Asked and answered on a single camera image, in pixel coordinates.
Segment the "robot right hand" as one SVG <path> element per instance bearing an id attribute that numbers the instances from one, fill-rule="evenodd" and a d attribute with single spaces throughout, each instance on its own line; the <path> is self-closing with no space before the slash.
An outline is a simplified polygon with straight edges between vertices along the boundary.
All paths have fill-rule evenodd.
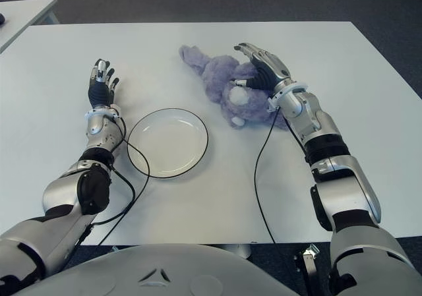
<path id="1" fill-rule="evenodd" d="M 247 56 L 256 69 L 252 78 L 232 79 L 235 85 L 273 93 L 278 86 L 293 83 L 289 69 L 276 55 L 246 42 L 233 48 Z"/>

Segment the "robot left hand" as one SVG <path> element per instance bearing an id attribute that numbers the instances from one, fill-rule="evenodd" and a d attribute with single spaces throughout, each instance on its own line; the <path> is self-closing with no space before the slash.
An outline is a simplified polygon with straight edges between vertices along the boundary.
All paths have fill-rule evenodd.
<path id="1" fill-rule="evenodd" d="M 109 61 L 98 59 L 92 68 L 88 87 L 88 99 L 92 108 L 110 107 L 114 103 L 119 78 L 112 80 L 115 70 L 109 66 Z"/>

